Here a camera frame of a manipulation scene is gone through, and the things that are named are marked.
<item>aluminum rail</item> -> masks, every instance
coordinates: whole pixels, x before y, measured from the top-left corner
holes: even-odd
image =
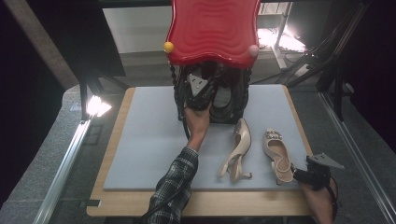
[[[73,136],[69,148],[67,149],[64,159],[58,169],[58,172],[52,180],[49,191],[47,192],[47,195],[44,198],[40,209],[38,210],[34,221],[35,224],[49,223],[56,203],[58,202],[62,190],[64,189],[64,184],[67,180],[70,170],[73,167],[73,163],[76,159],[82,141],[84,140],[85,134],[90,127],[91,120],[92,117],[87,120],[82,120],[78,125],[75,135]]]
[[[358,167],[358,170],[361,172],[361,176],[366,182],[369,190],[372,192],[376,202],[378,203],[379,209],[384,214],[385,219],[389,224],[396,223],[396,210],[392,204],[391,199],[376,179],[375,174],[373,173],[366,159],[364,159],[363,155],[361,154],[361,151],[359,150],[359,147],[352,138],[349,130],[347,129],[347,126],[343,121],[340,121],[340,119],[332,110],[332,100],[330,99],[329,95],[320,92],[319,97],[322,100],[323,104],[325,104],[325,107],[330,114],[332,122],[334,123],[337,131],[343,138],[346,144],[346,148],[352,155],[353,161]]]

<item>black wall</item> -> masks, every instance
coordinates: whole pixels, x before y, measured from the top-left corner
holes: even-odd
[[[62,106],[64,88],[0,1],[0,204],[35,157]]]
[[[27,0],[78,79],[124,77],[113,36],[97,0]]]
[[[342,57],[351,102],[396,151],[396,1],[373,1]]]
[[[332,1],[293,2],[288,29],[307,47],[320,43]]]

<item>red lid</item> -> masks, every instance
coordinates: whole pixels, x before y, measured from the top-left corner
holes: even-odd
[[[260,0],[173,0],[171,64],[216,61],[249,68],[257,59]]]

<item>beige high heel shoe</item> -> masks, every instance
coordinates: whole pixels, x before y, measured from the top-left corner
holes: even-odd
[[[267,129],[265,132],[264,152],[273,160],[271,165],[278,185],[293,180],[288,150],[282,141],[282,135],[274,129]]]
[[[220,167],[218,177],[224,177],[225,173],[228,171],[230,173],[231,181],[234,183],[243,177],[252,177],[251,173],[243,174],[242,171],[242,159],[248,152],[251,144],[250,132],[244,119],[238,120],[238,123],[233,129],[233,136],[235,139],[233,152],[228,157],[227,161],[225,161]]]

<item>human hand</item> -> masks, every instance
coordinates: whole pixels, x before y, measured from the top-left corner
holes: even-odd
[[[192,147],[197,151],[204,141],[207,128],[209,127],[209,110],[211,106],[212,103],[210,103],[207,109],[203,111],[196,111],[187,106],[184,107],[184,115],[186,117],[187,126],[189,127],[191,135],[187,146]]]
[[[312,190],[312,188],[302,182],[298,182],[300,189],[306,198],[309,208],[314,213],[318,224],[332,224],[332,197],[326,188],[320,190]],[[331,178],[330,188],[337,197],[337,187],[334,180]]]

